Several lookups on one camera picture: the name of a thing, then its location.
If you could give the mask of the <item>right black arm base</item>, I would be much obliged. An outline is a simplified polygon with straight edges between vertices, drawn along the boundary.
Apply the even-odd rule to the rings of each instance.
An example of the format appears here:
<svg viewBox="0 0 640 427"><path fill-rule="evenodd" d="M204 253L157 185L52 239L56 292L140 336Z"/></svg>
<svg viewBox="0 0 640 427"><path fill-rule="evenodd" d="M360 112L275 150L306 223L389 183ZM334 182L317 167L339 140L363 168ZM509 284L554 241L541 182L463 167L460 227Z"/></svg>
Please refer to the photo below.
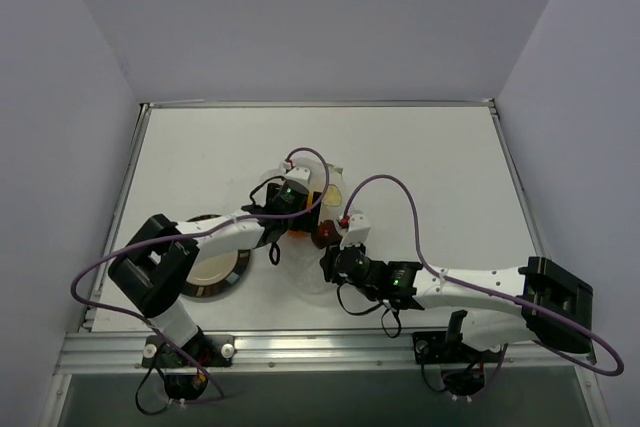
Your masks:
<svg viewBox="0 0 640 427"><path fill-rule="evenodd" d="M412 334L413 352L426 387L435 394L447 394L451 400L471 403L486 390L501 370L507 344L496 352L480 351L463 343L462 324L465 310L451 314L446 330L420 331ZM440 367L440 385L427 378L426 367Z"/></svg>

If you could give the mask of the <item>clear printed plastic bag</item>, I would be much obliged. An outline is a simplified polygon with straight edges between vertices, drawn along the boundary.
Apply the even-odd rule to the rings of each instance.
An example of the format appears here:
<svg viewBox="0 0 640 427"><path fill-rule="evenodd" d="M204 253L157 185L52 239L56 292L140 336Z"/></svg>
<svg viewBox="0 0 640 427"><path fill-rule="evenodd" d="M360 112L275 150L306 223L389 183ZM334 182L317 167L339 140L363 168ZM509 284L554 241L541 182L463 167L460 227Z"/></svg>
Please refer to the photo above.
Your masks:
<svg viewBox="0 0 640 427"><path fill-rule="evenodd" d="M344 181L342 166L329 163L328 169L329 186L320 205L294 219L291 229L278 241L278 268L298 296L320 296L332 290L331 285L325 282L319 264L324 250L319 249L313 239L319 234L323 221L336 219L342 214L349 189Z"/></svg>

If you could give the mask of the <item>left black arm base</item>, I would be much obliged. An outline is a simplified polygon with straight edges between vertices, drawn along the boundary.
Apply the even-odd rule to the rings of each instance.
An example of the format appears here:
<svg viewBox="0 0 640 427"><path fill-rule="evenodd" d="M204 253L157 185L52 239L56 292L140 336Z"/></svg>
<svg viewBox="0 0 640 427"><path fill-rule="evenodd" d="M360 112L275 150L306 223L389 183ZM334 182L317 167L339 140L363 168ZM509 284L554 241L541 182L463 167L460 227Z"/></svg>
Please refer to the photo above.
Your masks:
<svg viewBox="0 0 640 427"><path fill-rule="evenodd" d="M201 331L178 349L163 337L147 337L142 354L146 372L134 394L137 411L151 417L167 412L173 405L185 409L226 400L228 396L212 377L211 369L231 367L234 349L231 338L214 342ZM163 404L155 410L141 401L141 392L153 374L160 379L164 395Z"/></svg>

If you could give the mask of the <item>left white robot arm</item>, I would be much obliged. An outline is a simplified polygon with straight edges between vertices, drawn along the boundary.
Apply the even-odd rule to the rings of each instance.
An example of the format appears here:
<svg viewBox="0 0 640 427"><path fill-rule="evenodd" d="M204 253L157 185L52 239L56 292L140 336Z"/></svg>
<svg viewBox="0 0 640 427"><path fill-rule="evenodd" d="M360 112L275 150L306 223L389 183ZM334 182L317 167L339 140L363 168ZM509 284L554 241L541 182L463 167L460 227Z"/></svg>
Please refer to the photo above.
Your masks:
<svg viewBox="0 0 640 427"><path fill-rule="evenodd" d="M108 276L151 327L184 348L202 335L180 300L193 266L276 243L296 218L317 210L325 195L311 195L305 185L286 179L263 205L249 204L231 215L199 222L154 215L115 257Z"/></svg>

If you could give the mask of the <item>orange fake fruit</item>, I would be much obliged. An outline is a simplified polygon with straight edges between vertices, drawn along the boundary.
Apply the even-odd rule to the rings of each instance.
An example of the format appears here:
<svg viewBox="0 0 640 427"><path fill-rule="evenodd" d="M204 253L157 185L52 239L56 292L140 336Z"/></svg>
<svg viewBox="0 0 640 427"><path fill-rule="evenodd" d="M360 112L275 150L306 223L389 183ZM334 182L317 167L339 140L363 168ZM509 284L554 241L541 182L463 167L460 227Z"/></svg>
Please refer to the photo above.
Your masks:
<svg viewBox="0 0 640 427"><path fill-rule="evenodd" d="M321 207L316 206L312 208L312 206L320 198L320 196L321 196L320 191L313 191L309 195L307 200L307 208L309 209L309 211L306 214L296 217L295 219L292 220L290 228L288 230L288 233L290 235L292 236L310 235L316 230L319 224Z"/></svg>

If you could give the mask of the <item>dark red fake fruit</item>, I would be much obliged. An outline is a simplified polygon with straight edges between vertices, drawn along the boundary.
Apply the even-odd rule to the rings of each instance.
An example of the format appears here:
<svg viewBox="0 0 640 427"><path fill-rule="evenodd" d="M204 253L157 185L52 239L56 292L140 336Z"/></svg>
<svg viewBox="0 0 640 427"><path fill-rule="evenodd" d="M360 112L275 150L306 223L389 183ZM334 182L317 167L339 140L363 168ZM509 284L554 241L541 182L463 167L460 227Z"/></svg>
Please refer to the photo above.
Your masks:
<svg viewBox="0 0 640 427"><path fill-rule="evenodd" d="M339 223L333 219L322 221L311 234L312 243L318 249L325 249L340 244L342 238L341 227Z"/></svg>

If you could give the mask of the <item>yellow fake lemon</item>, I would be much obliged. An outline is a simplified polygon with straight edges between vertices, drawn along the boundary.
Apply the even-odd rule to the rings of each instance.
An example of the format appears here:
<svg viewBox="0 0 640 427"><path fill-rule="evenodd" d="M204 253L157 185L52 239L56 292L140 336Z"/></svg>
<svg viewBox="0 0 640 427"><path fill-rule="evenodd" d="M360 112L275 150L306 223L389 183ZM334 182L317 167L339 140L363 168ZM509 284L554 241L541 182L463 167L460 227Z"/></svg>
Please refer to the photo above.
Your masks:
<svg viewBox="0 0 640 427"><path fill-rule="evenodd" d="M323 197L323 204L330 208L338 208L342 206L345 198L345 191L346 188L342 183L331 183Z"/></svg>

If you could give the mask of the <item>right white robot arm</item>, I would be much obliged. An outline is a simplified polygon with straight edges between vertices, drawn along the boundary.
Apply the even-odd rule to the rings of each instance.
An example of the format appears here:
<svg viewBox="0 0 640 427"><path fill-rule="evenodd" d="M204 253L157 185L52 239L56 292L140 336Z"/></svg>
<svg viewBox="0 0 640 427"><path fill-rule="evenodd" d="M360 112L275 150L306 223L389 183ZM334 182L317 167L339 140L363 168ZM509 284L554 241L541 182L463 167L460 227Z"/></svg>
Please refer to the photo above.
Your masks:
<svg viewBox="0 0 640 427"><path fill-rule="evenodd" d="M455 339L476 351L522 341L571 354L592 347L592 287L545 257L492 271L427 269L373 260L362 246L330 246L320 266L326 281L351 285L393 313L451 309Z"/></svg>

